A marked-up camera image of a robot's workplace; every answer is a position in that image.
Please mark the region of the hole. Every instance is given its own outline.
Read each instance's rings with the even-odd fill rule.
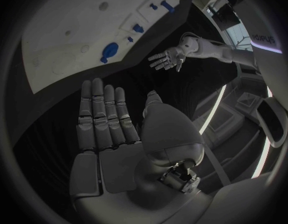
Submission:
[[[99,11],[105,11],[105,10],[107,10],[108,6],[109,6],[109,4],[106,1],[104,1],[99,5],[98,9],[99,9]]]

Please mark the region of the glowing light strip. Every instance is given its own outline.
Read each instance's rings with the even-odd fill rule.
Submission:
[[[211,121],[212,117],[214,116],[214,114],[215,114],[215,112],[216,112],[216,110],[217,110],[217,108],[218,108],[218,106],[219,106],[219,104],[220,104],[220,102],[221,102],[221,99],[222,99],[222,97],[223,97],[223,94],[224,94],[225,89],[226,89],[226,85],[224,85],[224,86],[222,87],[221,92],[220,92],[220,94],[219,94],[219,97],[218,97],[218,99],[217,99],[217,101],[216,101],[213,109],[211,110],[209,116],[207,117],[205,123],[203,124],[202,128],[201,128],[200,131],[199,131],[200,134],[203,134],[203,132],[205,131],[205,129],[206,129],[206,127],[208,126],[209,122]]]
[[[273,97],[273,94],[272,94],[270,88],[269,87],[267,87],[267,88],[268,88],[268,97]],[[252,175],[251,178],[257,178],[260,175],[260,173],[261,173],[261,171],[265,165],[265,162],[266,162],[266,159],[267,159],[267,156],[269,153],[270,145],[271,145],[271,143],[267,137],[266,142],[265,142],[265,146],[264,146],[264,150],[260,156],[260,160],[258,162],[258,165],[257,165],[257,167],[254,171],[254,174]]]
[[[267,50],[267,51],[273,51],[273,52],[282,54],[282,51],[280,51],[278,49],[270,48],[270,47],[267,47],[267,46],[262,46],[262,45],[254,43],[253,41],[251,41],[251,45],[253,45],[255,47],[258,47],[260,49],[264,49],[264,50]]]

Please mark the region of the logo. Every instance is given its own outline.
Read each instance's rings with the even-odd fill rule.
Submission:
[[[252,38],[258,41],[266,41],[269,42],[270,44],[275,44],[275,40],[272,36],[262,36],[262,35],[252,35]]]

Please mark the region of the black floor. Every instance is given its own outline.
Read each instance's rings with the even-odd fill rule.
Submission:
[[[192,31],[204,38],[222,41],[215,27],[195,7],[188,22],[164,40],[148,56],[176,46],[180,36]],[[156,71],[144,59],[140,64],[104,79],[105,84],[123,87],[134,124],[141,125],[146,95],[156,90],[164,103],[193,117],[200,100],[237,76],[234,64],[215,59],[186,59],[180,73]],[[75,125],[80,92],[73,93],[41,116],[21,137],[14,151],[21,168],[39,195],[59,214],[74,222],[69,200],[69,175],[78,154]]]

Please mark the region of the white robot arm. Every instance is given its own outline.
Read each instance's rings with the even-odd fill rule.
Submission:
[[[238,62],[253,68],[257,68],[253,52],[246,50],[232,50],[228,45],[214,45],[209,40],[186,36],[177,47],[171,47],[163,53],[153,55],[149,61],[160,58],[150,64],[156,70],[164,68],[168,70],[176,66],[179,72],[186,57],[194,58],[217,58],[225,63]]]

